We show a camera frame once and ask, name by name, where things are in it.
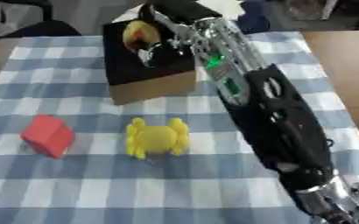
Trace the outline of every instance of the blue and white checkered cloth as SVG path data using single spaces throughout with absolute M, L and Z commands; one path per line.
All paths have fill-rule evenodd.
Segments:
M 333 138 L 334 163 L 359 180 L 359 131 L 297 32 L 252 35 Z M 76 132 L 66 156 L 38 155 L 19 134 L 36 114 Z M 190 126 L 186 155 L 125 154 L 131 118 Z M 126 106 L 109 98 L 101 37 L 24 38 L 0 73 L 1 224 L 308 223 L 258 162 L 203 72 L 196 91 Z

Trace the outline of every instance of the yellow candy-shaped toy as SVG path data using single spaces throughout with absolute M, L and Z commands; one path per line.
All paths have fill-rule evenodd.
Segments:
M 146 126 L 142 118 L 132 119 L 127 130 L 127 153 L 144 159 L 146 152 L 170 151 L 179 156 L 189 146 L 189 128 L 179 118 L 168 126 Z

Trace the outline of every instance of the green led light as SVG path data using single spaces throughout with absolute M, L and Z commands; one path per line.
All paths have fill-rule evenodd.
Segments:
M 205 68 L 218 67 L 223 59 L 223 55 L 215 55 L 206 63 Z

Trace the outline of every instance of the silver metal part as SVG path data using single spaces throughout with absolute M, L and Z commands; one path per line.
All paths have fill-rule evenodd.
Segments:
M 191 46 L 194 57 L 204 66 L 227 103 L 237 106 L 248 103 L 249 86 L 243 76 L 267 64 L 236 24 L 221 17 L 205 17 L 188 26 L 175 24 L 153 8 L 151 12 L 176 34 L 178 43 Z
M 359 224 L 359 183 L 349 186 L 336 175 L 327 184 L 297 191 L 296 195 L 314 217 L 314 224 Z

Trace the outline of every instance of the wooden table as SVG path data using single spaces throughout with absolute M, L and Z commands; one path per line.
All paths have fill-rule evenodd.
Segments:
M 359 31 L 304 32 L 304 37 L 359 127 Z M 0 70 L 17 43 L 0 41 Z

